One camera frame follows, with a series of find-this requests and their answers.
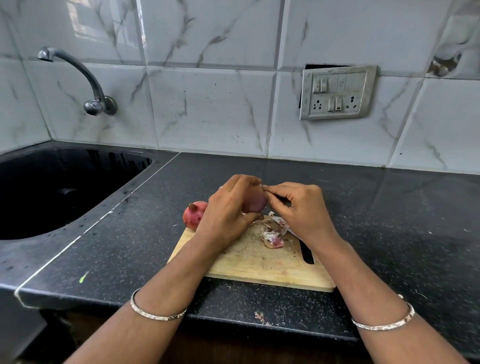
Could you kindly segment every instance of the wooden cutting board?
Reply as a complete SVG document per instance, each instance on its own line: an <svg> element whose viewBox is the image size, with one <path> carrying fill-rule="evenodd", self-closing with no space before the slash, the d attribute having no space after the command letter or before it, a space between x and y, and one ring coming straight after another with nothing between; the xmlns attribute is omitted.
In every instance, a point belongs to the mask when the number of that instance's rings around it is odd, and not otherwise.
<svg viewBox="0 0 480 364"><path fill-rule="evenodd" d="M278 228L277 223L267 222ZM324 266L313 257L315 263L303 260L298 238L287 232L282 248L267 248L261 240L262 221L257 221L212 265L207 277L240 280L243 282L270 284L274 286L300 288L304 290L331 292L335 288ZM194 232L185 229L170 261L182 246L194 236Z"/></svg>

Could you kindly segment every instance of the countertop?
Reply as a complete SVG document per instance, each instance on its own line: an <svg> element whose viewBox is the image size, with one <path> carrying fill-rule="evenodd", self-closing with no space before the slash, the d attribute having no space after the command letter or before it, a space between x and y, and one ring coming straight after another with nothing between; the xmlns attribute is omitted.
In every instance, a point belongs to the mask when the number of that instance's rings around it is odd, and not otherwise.
<svg viewBox="0 0 480 364"><path fill-rule="evenodd" d="M0 287L21 287L24 305L120 307L166 264L187 204L245 173L265 184L321 186L338 232L372 270L464 356L480 357L480 176L121 149L154 162L55 237L0 242ZM187 320L360 340L338 292L205 278L187 313Z"/></svg>

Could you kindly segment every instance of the power socket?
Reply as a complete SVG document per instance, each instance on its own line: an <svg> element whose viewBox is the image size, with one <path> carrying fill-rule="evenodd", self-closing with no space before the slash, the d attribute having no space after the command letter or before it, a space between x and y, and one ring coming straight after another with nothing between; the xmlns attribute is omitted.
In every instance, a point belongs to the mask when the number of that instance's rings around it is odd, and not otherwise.
<svg viewBox="0 0 480 364"><path fill-rule="evenodd" d="M304 70L300 120L366 116L372 98L376 73L377 66Z"/></svg>

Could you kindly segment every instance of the black sink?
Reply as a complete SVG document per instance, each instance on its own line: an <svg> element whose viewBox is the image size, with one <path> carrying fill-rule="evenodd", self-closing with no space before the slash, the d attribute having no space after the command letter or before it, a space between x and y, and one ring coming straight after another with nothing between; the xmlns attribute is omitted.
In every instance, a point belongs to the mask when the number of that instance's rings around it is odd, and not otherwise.
<svg viewBox="0 0 480 364"><path fill-rule="evenodd" d="M33 151L0 163L0 240L58 229L91 210L151 163L129 153Z"/></svg>

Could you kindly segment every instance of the silver bangle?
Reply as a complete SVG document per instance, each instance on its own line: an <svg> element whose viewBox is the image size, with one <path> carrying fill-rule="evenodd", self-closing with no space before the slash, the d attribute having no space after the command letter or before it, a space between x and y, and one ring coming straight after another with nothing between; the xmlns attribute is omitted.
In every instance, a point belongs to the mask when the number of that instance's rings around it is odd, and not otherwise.
<svg viewBox="0 0 480 364"><path fill-rule="evenodd" d="M132 306L133 310L136 313L138 313L139 315L142 315L143 317L150 318L152 320L157 320L157 321L170 321L170 320L175 320L177 318L182 317L185 314L185 312L187 312L187 309L185 309L185 311L179 313L178 315L173 315L173 316L156 316L156 315L149 314L148 312L145 312L140 307L138 307L137 304L135 303L135 299L134 299L135 294L139 290L140 288L135 290L135 292L132 293L132 296L130 297L130 306Z"/></svg>
<svg viewBox="0 0 480 364"><path fill-rule="evenodd" d="M379 325L379 326L369 326L369 325L364 325L364 324L360 324L358 323L357 321L355 321L353 318L352 318L352 322L360 327L360 328L364 328L365 330L370 330L370 331L388 331L388 330L393 330L395 328L399 328L403 325L405 325L408 321L410 321L413 316L415 315L415 310L413 309L413 306L409 303L407 303L409 308L410 308L410 312L408 313L407 316L405 316L405 318L402 318L400 321L397 321L397 322L394 322L392 324L388 324L388 325Z"/></svg>

